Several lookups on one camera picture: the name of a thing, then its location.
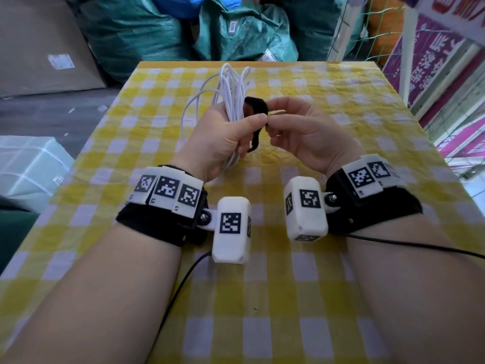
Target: gray wooden floor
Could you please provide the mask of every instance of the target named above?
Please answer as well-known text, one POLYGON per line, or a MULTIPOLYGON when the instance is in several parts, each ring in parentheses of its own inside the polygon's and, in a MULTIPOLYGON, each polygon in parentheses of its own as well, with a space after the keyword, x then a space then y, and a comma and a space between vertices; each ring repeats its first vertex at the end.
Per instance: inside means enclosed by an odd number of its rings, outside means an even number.
POLYGON ((76 158, 119 87, 0 98, 0 135, 53 136, 76 158))

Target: orange object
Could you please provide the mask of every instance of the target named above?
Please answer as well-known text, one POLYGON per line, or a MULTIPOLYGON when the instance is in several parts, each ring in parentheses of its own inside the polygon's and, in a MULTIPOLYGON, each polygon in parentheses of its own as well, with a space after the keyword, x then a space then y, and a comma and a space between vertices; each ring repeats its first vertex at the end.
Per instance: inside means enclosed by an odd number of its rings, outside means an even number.
POLYGON ((380 56, 379 65, 385 64, 403 32, 405 7, 399 0, 369 0, 367 3, 367 10, 371 12, 367 27, 369 37, 379 36, 371 41, 371 55, 380 56))

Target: person's right hand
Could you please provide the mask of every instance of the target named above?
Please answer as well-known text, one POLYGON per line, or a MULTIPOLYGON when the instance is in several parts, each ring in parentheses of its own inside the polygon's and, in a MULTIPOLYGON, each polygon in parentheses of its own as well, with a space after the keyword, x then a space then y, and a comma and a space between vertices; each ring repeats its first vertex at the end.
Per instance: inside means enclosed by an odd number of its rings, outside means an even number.
POLYGON ((287 150, 327 178, 366 154, 350 134, 310 102, 278 97, 267 105, 269 111, 285 111, 268 116, 266 131, 271 145, 287 150))

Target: yellow and white tablecloth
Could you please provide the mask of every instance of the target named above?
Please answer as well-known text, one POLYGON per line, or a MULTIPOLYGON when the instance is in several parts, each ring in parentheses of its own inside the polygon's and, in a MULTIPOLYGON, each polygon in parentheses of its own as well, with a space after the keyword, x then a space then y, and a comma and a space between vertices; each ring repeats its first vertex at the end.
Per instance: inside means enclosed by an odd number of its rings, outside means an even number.
MULTIPOLYGON (((142 62, 101 120, 68 178, 0 277, 0 350, 15 339, 52 286, 113 224, 146 166, 183 145, 180 116, 220 62, 142 62)), ((234 62, 254 67, 248 95, 299 96, 320 106, 368 153, 389 159, 425 213, 457 246, 483 250, 485 221, 463 186, 373 63, 234 62)), ((203 98, 201 112, 211 94, 203 98)), ((185 117, 196 124, 195 106, 185 117)), ((152 362, 389 363, 363 302, 342 238, 290 242, 283 189, 322 176, 269 145, 207 184, 209 204, 244 196, 253 220, 250 261, 205 259, 182 290, 152 362)), ((184 248, 179 280, 211 248, 184 248)))

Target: black wire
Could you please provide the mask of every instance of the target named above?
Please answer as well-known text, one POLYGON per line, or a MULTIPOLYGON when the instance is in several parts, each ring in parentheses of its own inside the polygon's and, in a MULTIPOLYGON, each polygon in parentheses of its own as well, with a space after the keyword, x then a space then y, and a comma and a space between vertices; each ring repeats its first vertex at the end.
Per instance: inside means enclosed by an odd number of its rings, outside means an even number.
POLYGON ((153 343, 153 346, 152 346, 152 348, 150 350, 150 355, 151 355, 151 352, 153 351, 153 349, 155 347, 155 344, 157 343, 158 336, 160 335, 161 329, 162 329, 163 325, 165 324, 165 321, 167 320, 168 314, 170 313, 170 310, 172 309, 172 307, 173 307, 173 305, 175 303, 175 300, 177 299, 177 296, 179 296, 180 290, 182 290, 183 285, 185 284, 185 281, 187 281, 187 279, 189 278, 189 276, 192 273, 193 269, 195 267, 197 267, 197 264, 199 264, 205 257, 210 257, 211 255, 212 255, 212 251, 208 251, 207 253, 202 254, 199 257, 199 259, 197 259, 192 264, 192 267, 190 267, 189 270, 187 271, 187 273, 185 274, 185 277, 183 278, 183 280, 180 283, 179 287, 175 291, 172 300, 170 300, 170 302, 167 305, 167 310, 165 311, 165 315, 163 316, 163 319, 161 320, 160 328, 158 328, 157 336, 155 337, 155 342, 153 343))
POLYGON ((345 236, 351 237, 353 239, 361 239, 361 240, 368 240, 368 241, 375 241, 377 243, 384 243, 384 244, 393 244, 393 245, 403 245, 403 246, 413 246, 413 247, 420 247, 423 249, 433 249, 435 251, 447 251, 452 253, 459 253, 459 254, 466 254, 471 255, 472 257, 477 257, 481 259, 485 259, 485 255, 474 253, 472 251, 465 251, 463 249, 456 249, 447 246, 440 246, 440 245, 432 245, 432 244, 421 244, 421 243, 411 243, 408 241, 395 241, 395 240, 386 240, 386 239, 376 239, 374 237, 367 237, 367 236, 359 236, 359 235, 352 235, 352 234, 344 234, 340 232, 332 232, 334 235, 338 236, 345 236))

